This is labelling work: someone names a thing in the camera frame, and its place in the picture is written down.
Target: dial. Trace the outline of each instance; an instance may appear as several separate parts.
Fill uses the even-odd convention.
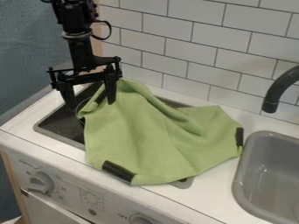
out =
[[[87,197],[87,201],[90,202],[90,203],[94,204],[98,201],[98,199],[95,197],[95,195],[93,193],[88,192],[86,194],[86,197]]]
[[[131,224],[155,224],[154,221],[150,220],[149,218],[143,217],[139,214],[131,216],[129,221]]]
[[[30,183],[28,191],[35,193],[51,194],[55,187],[54,181],[49,175],[41,171],[37,171],[30,178]]]

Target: white countertop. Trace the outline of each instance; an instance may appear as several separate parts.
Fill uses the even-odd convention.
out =
[[[187,95],[173,93],[158,87],[149,87],[154,95],[182,102],[191,106],[213,105],[208,101]],[[217,221],[229,224],[267,224],[245,212],[235,202],[231,185],[239,159],[230,159],[210,171],[197,176],[188,189],[172,185],[133,187],[110,177],[105,172],[89,167],[85,152],[70,145],[43,136],[33,130],[33,125],[50,114],[63,103],[58,92],[37,101],[28,109],[0,127],[0,144],[6,152],[21,152],[32,158],[55,165],[63,171],[82,177],[96,185],[126,197],[139,200],[148,207],[194,224],[215,224]],[[245,128],[245,136],[258,130],[272,130],[299,138],[299,126],[252,114],[236,108],[221,106],[225,112]]]

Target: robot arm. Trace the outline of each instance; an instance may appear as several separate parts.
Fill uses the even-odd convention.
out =
[[[122,77],[120,69],[121,58],[94,56],[90,38],[105,40],[111,35],[111,25],[107,21],[100,21],[96,12],[94,0],[41,0],[52,4],[58,23],[62,25],[62,37],[67,40],[73,62],[73,68],[64,70],[48,70],[52,87],[60,91],[66,105],[71,109],[76,107],[73,86],[104,81],[108,103],[112,104],[116,98],[116,82]],[[108,26],[108,37],[101,38],[93,34],[92,23],[103,23]],[[89,73],[79,76],[80,72],[91,71],[99,66],[106,66],[103,72]]]

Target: tile wall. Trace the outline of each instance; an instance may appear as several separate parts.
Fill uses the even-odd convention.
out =
[[[125,76],[299,124],[298,85],[261,112],[299,62],[298,0],[101,0],[100,12],[114,27],[103,54],[122,57]]]

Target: gray wall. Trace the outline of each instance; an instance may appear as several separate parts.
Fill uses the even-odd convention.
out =
[[[0,1],[0,114],[49,84],[45,70],[68,60],[50,4]]]

